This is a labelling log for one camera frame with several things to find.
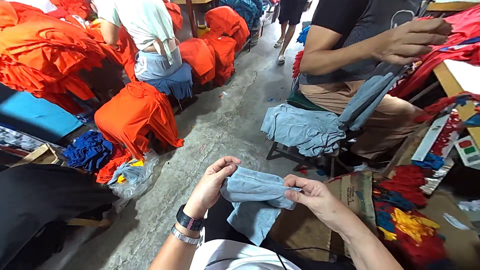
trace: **silver bracelet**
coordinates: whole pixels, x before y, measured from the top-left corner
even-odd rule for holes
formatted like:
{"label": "silver bracelet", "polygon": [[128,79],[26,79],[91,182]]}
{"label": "silver bracelet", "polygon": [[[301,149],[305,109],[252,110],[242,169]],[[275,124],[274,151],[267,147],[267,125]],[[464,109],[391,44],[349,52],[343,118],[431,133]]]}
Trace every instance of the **silver bracelet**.
{"label": "silver bracelet", "polygon": [[178,240],[187,244],[196,245],[200,242],[200,238],[191,238],[181,233],[179,230],[177,230],[177,228],[175,228],[175,224],[172,226],[172,234]]}

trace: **white clothing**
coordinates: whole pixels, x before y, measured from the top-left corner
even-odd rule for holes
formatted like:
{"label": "white clothing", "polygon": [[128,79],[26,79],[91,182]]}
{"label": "white clothing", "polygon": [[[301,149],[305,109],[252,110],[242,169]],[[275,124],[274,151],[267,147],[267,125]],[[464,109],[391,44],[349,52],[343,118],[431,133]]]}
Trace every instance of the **white clothing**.
{"label": "white clothing", "polygon": [[159,39],[168,62],[173,63],[171,52],[177,45],[172,18],[162,0],[96,0],[95,5],[100,18],[127,29],[139,50],[153,44],[162,54]]}
{"label": "white clothing", "polygon": [[[288,270],[301,270],[292,262],[281,258]],[[190,270],[284,270],[284,268],[278,256],[268,249],[217,239],[203,243],[195,251]]]}

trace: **beige pants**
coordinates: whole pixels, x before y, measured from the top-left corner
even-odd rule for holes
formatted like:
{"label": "beige pants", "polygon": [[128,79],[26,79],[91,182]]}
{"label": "beige pants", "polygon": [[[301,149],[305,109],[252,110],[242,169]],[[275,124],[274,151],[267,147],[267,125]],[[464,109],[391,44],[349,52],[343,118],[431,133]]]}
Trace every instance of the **beige pants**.
{"label": "beige pants", "polygon": [[[341,114],[363,82],[300,85],[300,92],[316,105]],[[357,138],[351,151],[368,159],[385,152],[415,130],[417,125],[413,123],[413,118],[420,112],[412,104],[386,95],[363,125],[364,133]]]}

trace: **concrete floor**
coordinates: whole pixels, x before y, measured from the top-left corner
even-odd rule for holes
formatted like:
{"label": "concrete floor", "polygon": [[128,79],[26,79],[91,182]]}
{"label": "concrete floor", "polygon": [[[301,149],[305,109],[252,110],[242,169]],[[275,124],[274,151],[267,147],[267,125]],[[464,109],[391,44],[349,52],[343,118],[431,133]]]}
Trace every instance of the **concrete floor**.
{"label": "concrete floor", "polygon": [[[309,21],[314,7],[304,12]],[[284,158],[266,161],[272,142],[260,131],[267,108],[285,102],[292,83],[294,57],[303,47],[294,43],[286,51],[284,66],[277,66],[280,49],[278,22],[265,23],[264,34],[251,52],[235,60],[236,73],[227,86],[200,94],[199,99],[176,117],[185,145],[161,157],[153,188],[131,201],[105,232],[80,247],[65,270],[147,269],[205,169],[218,158],[232,155],[242,166],[281,177],[292,173],[296,163]],[[225,91],[228,95],[218,96]],[[318,179],[314,171],[307,177]]]}

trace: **person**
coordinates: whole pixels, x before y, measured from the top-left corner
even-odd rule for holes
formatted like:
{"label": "person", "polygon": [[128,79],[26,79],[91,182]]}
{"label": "person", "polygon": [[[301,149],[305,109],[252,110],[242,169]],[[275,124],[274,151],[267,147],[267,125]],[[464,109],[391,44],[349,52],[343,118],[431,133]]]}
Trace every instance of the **person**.
{"label": "person", "polygon": [[[405,65],[446,42],[443,19],[413,20],[421,0],[320,0],[312,18],[299,90],[311,102],[341,114],[379,62]],[[351,170],[400,143],[420,109],[386,95],[363,125],[363,134],[339,159]]]}
{"label": "person", "polygon": [[306,3],[307,0],[280,1],[280,14],[278,16],[278,22],[281,25],[282,34],[274,45],[274,48],[282,47],[276,60],[278,65],[283,65],[285,63],[285,50],[292,40],[297,24],[300,23],[301,14]]}
{"label": "person", "polygon": [[[219,204],[220,187],[224,179],[231,175],[240,163],[238,158],[227,156],[220,158],[207,168],[184,206],[183,212],[180,208],[177,215],[178,220],[180,220],[179,217],[188,218],[181,220],[184,223],[183,226],[179,222],[174,225],[172,230],[176,235],[171,233],[168,236],[149,270],[301,269],[276,252],[231,240],[212,240],[203,243],[197,249],[195,243],[200,241],[198,228],[189,230],[188,227],[193,227],[195,222],[204,217],[208,209],[213,209]],[[284,186],[302,189],[302,192],[288,190],[285,196],[294,202],[306,205],[330,229],[340,234],[349,245],[353,263],[357,269],[402,269],[365,224],[336,199],[323,183],[288,175],[285,177]],[[207,221],[215,218],[211,215],[209,211]],[[351,265],[340,268],[338,264],[332,267],[333,265],[328,262],[318,263],[321,263],[322,267],[313,269],[353,269]]]}
{"label": "person", "polygon": [[94,4],[104,20],[100,30],[107,44],[116,46],[121,26],[135,42],[139,50],[135,56],[137,79],[165,78],[181,67],[179,41],[162,0],[96,0]]}

